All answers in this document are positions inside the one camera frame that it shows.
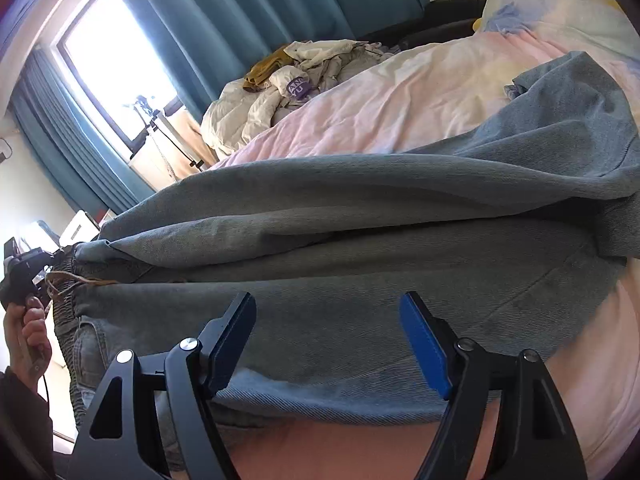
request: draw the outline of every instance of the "blue gripper pad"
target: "blue gripper pad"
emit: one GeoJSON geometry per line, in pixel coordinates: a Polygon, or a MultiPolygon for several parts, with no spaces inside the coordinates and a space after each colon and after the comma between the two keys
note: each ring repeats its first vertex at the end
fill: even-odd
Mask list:
{"type": "Polygon", "coordinates": [[[447,358],[411,295],[400,299],[400,323],[430,388],[447,400],[453,384],[447,375],[447,358]]]}

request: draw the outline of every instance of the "sunlight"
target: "sunlight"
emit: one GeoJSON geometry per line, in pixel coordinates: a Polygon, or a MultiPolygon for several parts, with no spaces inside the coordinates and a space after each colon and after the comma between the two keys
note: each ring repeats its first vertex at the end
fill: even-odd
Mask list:
{"type": "Polygon", "coordinates": [[[65,45],[84,82],[129,139],[135,139],[143,124],[125,105],[142,94],[153,107],[163,108],[176,96],[162,62],[122,0],[96,0],[65,45]]]}
{"type": "Polygon", "coordinates": [[[22,250],[31,251],[40,247],[43,251],[55,253],[59,247],[37,222],[31,222],[20,228],[19,239],[26,245],[22,250]]]}

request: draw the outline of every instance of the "sleeve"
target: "sleeve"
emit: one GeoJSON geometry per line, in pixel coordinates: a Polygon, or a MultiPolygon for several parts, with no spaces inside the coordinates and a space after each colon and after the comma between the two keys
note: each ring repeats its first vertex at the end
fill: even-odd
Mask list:
{"type": "Polygon", "coordinates": [[[0,372],[0,463],[7,478],[56,478],[49,407],[10,368],[0,372]]]}

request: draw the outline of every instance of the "bed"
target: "bed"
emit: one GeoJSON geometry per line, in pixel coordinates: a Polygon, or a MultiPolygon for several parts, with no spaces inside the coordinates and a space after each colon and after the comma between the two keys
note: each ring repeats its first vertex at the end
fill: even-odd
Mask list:
{"type": "MultiPolygon", "coordinates": [[[[519,74],[574,51],[589,54],[615,79],[638,124],[640,38],[615,3],[488,0],[472,37],[428,44],[391,57],[316,96],[211,171],[281,158],[399,153],[453,138],[511,102],[505,86],[519,74]]],[[[615,289],[580,335],[548,361],[591,479],[604,478],[640,430],[639,320],[640,262],[630,259],[615,289]]],[[[62,320],[56,325],[62,326],[62,320]]],[[[63,352],[67,348],[65,359],[81,373],[79,350],[69,350],[69,341],[61,341],[63,352]]],[[[488,418],[494,415],[495,409],[489,410],[488,418]]],[[[313,442],[330,442],[332,429],[327,426],[297,421],[284,430],[267,431],[236,446],[234,460],[241,475],[250,478],[264,470],[265,460],[276,462],[283,453],[308,450],[313,442]],[[311,437],[305,441],[305,435],[311,437]]],[[[344,446],[346,438],[367,443],[358,452],[366,460],[372,450],[382,449],[392,438],[409,478],[424,456],[433,428],[433,424],[351,428],[351,433],[333,442],[344,446]],[[419,446],[412,447],[412,442],[419,446]]],[[[482,442],[491,441],[491,430],[483,438],[481,447],[482,442]]],[[[336,452],[327,446],[327,452],[336,452]]],[[[305,466],[300,465],[301,475],[305,466]]],[[[272,463],[270,470],[276,474],[278,468],[272,463]]]]}

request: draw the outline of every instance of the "wall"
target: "wall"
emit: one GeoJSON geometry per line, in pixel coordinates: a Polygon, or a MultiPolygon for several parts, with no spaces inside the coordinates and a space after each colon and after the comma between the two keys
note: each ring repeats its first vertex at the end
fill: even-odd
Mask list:
{"type": "MultiPolygon", "coordinates": [[[[14,149],[11,158],[0,164],[0,244],[17,235],[21,226],[36,220],[44,220],[54,232],[61,233],[75,212],[42,172],[8,114],[0,119],[0,137],[14,149]]],[[[9,355],[2,338],[0,370],[8,364],[9,355]]]]}
{"type": "MultiPolygon", "coordinates": [[[[65,199],[53,187],[49,179],[40,169],[31,155],[24,136],[16,127],[14,118],[6,114],[0,119],[0,137],[4,137],[14,154],[0,164],[0,244],[17,235],[21,226],[35,220],[44,220],[54,232],[60,234],[71,222],[75,212],[65,199]]],[[[0,309],[0,320],[4,310],[0,309]]],[[[47,319],[49,338],[54,345],[54,358],[47,370],[49,383],[50,416],[54,430],[70,437],[76,436],[76,425],[69,400],[68,370],[61,366],[58,342],[53,335],[52,319],[47,319]]],[[[0,370],[4,371],[9,364],[9,352],[0,338],[0,370]]],[[[44,396],[44,385],[41,382],[38,390],[44,396]]]]}

